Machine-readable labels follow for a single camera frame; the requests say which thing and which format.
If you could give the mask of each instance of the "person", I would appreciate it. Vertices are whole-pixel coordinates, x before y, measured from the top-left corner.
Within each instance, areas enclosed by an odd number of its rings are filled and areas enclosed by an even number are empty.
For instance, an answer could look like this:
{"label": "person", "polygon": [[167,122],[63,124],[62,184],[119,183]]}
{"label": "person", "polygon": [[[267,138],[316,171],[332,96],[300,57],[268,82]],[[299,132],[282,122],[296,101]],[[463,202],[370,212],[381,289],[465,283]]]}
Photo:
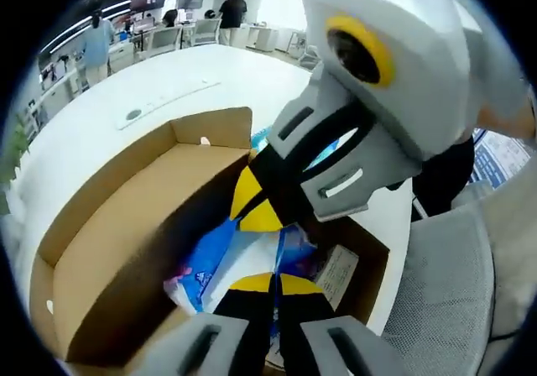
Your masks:
{"label": "person", "polygon": [[216,18],[216,13],[212,9],[207,9],[203,15],[205,19],[214,19]]}
{"label": "person", "polygon": [[220,23],[220,43],[233,45],[233,36],[241,27],[247,5],[244,0],[226,0],[220,7],[222,22]]}
{"label": "person", "polygon": [[94,86],[108,77],[108,51],[114,40],[114,28],[110,21],[102,19],[102,12],[91,15],[91,25],[84,33],[83,50],[86,79]]}
{"label": "person", "polygon": [[165,28],[173,28],[175,26],[175,20],[177,19],[177,10],[176,9],[170,9],[166,11],[164,16],[162,17],[162,24]]}
{"label": "person", "polygon": [[[526,103],[510,119],[498,117],[488,104],[484,104],[477,115],[477,127],[508,137],[535,139],[533,91],[529,90]],[[412,188],[429,217],[451,209],[451,202],[470,179],[474,155],[472,131],[466,131],[460,143],[423,163],[421,173],[412,179]],[[413,220],[417,219],[420,217],[414,211]]]}

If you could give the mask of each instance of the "camera lens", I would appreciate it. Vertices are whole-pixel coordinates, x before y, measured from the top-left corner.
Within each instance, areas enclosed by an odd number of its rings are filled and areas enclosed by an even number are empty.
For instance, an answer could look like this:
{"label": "camera lens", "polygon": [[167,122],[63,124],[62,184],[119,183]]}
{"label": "camera lens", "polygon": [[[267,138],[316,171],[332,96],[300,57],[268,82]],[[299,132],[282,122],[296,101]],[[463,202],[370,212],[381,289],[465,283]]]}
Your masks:
{"label": "camera lens", "polygon": [[380,82],[380,70],[365,46],[352,35],[339,29],[328,31],[328,44],[354,77],[370,84]]}

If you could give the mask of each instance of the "window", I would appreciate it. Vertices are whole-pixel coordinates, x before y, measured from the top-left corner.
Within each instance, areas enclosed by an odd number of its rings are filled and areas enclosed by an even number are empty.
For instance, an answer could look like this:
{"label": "window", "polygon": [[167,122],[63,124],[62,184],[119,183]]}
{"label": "window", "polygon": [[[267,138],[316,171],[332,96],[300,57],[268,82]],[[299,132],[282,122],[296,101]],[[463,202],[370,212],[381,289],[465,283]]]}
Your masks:
{"label": "window", "polygon": [[280,28],[305,30],[302,0],[261,0],[258,22],[263,21]]}

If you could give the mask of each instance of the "man in black shirt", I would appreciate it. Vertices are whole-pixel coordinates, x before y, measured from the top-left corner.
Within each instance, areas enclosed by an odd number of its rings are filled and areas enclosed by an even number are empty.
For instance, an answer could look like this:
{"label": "man in black shirt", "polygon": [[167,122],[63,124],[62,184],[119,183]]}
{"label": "man in black shirt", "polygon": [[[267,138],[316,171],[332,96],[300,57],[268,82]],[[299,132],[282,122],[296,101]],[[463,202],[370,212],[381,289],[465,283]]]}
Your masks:
{"label": "man in black shirt", "polygon": [[220,44],[233,45],[233,36],[241,27],[244,14],[246,13],[244,0],[226,0],[220,7],[222,22],[220,24]]}

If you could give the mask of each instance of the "white label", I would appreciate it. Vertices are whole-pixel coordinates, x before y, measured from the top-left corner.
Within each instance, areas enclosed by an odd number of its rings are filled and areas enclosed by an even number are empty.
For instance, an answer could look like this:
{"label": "white label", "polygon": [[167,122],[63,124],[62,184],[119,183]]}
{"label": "white label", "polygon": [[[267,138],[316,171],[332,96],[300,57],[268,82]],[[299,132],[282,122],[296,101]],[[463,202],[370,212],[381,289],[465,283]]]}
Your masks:
{"label": "white label", "polygon": [[339,306],[351,283],[357,264],[358,256],[338,244],[332,250],[325,267],[317,275],[315,283],[321,287],[334,310]]}

